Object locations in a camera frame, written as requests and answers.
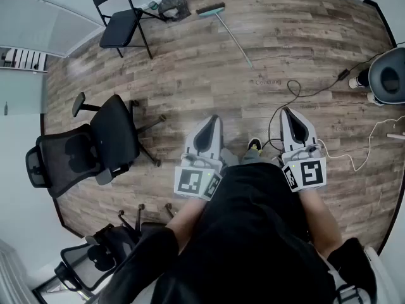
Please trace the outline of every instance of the sneaker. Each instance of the sneaker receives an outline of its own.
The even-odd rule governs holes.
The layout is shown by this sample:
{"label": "sneaker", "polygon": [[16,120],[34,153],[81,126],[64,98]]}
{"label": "sneaker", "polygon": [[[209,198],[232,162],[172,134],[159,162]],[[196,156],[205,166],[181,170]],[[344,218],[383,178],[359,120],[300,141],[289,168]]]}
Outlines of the sneaker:
{"label": "sneaker", "polygon": [[261,149],[261,141],[258,137],[254,137],[249,141],[249,144],[247,145],[247,149],[256,149],[259,151],[259,153],[262,152]]}
{"label": "sneaker", "polygon": [[356,89],[356,88],[367,88],[365,86],[363,86],[362,84],[359,83],[357,77],[355,78],[351,78],[349,80],[349,87],[352,89]]}
{"label": "sneaker", "polygon": [[374,105],[377,106],[383,106],[384,104],[382,102],[380,102],[379,100],[375,99],[375,96],[372,92],[369,92],[367,94],[367,100],[371,103],[373,103]]}

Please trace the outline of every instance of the mesh office chair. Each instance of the mesh office chair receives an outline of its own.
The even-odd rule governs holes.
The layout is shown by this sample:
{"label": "mesh office chair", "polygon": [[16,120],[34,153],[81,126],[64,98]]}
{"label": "mesh office chair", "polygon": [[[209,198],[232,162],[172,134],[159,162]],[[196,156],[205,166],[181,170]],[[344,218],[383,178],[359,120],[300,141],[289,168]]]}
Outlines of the mesh office chair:
{"label": "mesh office chair", "polygon": [[118,217],[123,226],[114,227],[108,224],[93,236],[86,236],[86,244],[66,248],[61,251],[62,262],[55,268],[56,277],[70,291],[93,291],[105,278],[129,256],[141,237],[141,230],[164,226],[161,223],[144,222],[140,225],[140,212],[145,209],[143,204],[138,207],[135,228]]}
{"label": "mesh office chair", "polygon": [[100,185],[111,182],[127,172],[139,153],[144,153],[155,166],[161,162],[153,158],[138,141],[138,134],[164,122],[160,115],[150,125],[135,128],[133,108],[129,110],[121,97],[110,97],[102,107],[85,104],[85,94],[80,93],[73,105],[76,117],[80,110],[96,111],[89,124],[61,134],[44,135],[25,157],[32,185],[47,188],[53,198],[60,197],[69,188],[88,177],[96,177]]}
{"label": "mesh office chair", "polygon": [[[112,16],[106,16],[101,13],[100,11],[100,4],[105,3],[108,0],[93,0],[94,5],[97,8],[97,11],[100,14],[103,23],[106,26],[106,30],[104,31],[103,36],[100,40],[100,47],[101,48],[116,48],[118,54],[122,56],[120,48],[124,48],[126,46],[130,47],[145,47],[147,49],[147,53],[149,57],[153,59],[152,54],[149,50],[149,46],[147,45],[144,32],[142,27],[140,26],[141,19],[148,19],[148,18],[156,18],[161,20],[162,22],[166,22],[166,20],[155,16],[151,13],[143,11],[142,9],[135,8],[132,4],[132,0],[128,0],[129,5],[131,7],[130,10],[120,11],[114,13]],[[149,17],[142,18],[143,14],[148,15]],[[106,23],[105,18],[109,18],[108,24]],[[144,41],[144,45],[128,45],[131,41],[131,38],[135,32],[135,29],[139,27],[140,34]]]}

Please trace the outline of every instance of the black sleeve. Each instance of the black sleeve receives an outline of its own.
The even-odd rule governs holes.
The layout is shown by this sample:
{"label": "black sleeve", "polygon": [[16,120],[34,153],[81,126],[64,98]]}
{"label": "black sleeve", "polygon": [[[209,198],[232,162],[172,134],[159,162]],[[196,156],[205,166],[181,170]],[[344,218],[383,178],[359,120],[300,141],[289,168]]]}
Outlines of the black sleeve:
{"label": "black sleeve", "polygon": [[156,278],[178,256],[178,243],[171,229],[162,227],[143,235],[127,259],[118,266],[98,303],[127,304]]}
{"label": "black sleeve", "polygon": [[328,261],[345,282],[367,291],[372,303],[373,299],[377,299],[374,271],[358,239],[354,237],[348,239],[339,249],[329,255]]}

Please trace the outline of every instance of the broom handle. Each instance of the broom handle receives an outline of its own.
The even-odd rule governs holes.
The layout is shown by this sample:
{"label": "broom handle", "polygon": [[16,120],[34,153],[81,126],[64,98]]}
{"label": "broom handle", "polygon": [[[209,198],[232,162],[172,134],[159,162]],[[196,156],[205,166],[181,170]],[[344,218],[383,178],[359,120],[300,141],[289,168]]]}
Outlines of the broom handle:
{"label": "broom handle", "polygon": [[253,69],[253,65],[252,62],[249,60],[249,58],[247,57],[245,51],[242,49],[242,47],[239,45],[238,41],[236,40],[235,36],[231,33],[231,31],[229,30],[228,26],[225,25],[225,23],[223,22],[223,20],[221,19],[221,17],[219,16],[218,13],[215,13],[215,15],[218,17],[218,19],[222,22],[222,25],[227,29],[229,35],[232,36],[232,38],[234,39],[236,45],[238,45],[238,48],[240,49],[240,51],[243,53],[243,55],[245,56],[245,59],[247,61],[247,64],[249,64],[249,66]]}

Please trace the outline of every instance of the wooden floor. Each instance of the wooden floor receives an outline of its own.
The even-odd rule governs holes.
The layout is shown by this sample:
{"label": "wooden floor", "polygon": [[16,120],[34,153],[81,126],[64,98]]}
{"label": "wooden floor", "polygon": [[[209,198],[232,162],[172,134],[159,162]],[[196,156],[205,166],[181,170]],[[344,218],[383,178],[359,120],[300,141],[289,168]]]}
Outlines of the wooden floor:
{"label": "wooden floor", "polygon": [[[214,16],[199,18],[195,13],[220,1],[226,4],[221,16],[254,70]],[[252,136],[267,140],[273,112],[292,99],[288,80],[298,80],[305,94],[315,92],[331,84],[343,69],[391,48],[376,10],[355,0],[188,2],[192,15],[181,22],[142,23],[153,60],[141,48],[125,49],[121,59],[115,50],[101,49],[96,37],[73,57],[49,61],[46,134],[91,119],[93,113],[86,111],[72,118],[72,104],[80,91],[89,103],[100,106],[113,94],[124,101],[138,100],[137,126],[159,114],[168,118],[140,139],[162,159],[161,168],[141,155],[136,166],[110,185],[98,186],[95,179],[87,179],[58,199],[66,224],[82,234],[93,234],[109,222],[118,224],[121,209],[135,222],[140,203],[146,205],[143,219],[166,222],[164,205],[171,202],[179,208],[184,201],[173,195],[173,179],[185,136],[208,115],[222,117],[225,145],[242,156]],[[137,31],[133,41],[139,44],[139,38]],[[332,155],[349,153],[359,166],[375,122],[404,114],[400,106],[367,102],[366,93],[350,89],[346,79],[291,107],[312,121]],[[320,193],[345,238],[356,236],[375,248],[381,243],[399,195],[405,154],[404,143],[385,134],[404,130],[403,123],[378,127],[368,163],[359,172],[353,172],[347,158],[327,160],[328,184]],[[278,116],[270,135],[280,135]],[[276,154],[270,146],[263,153]]]}

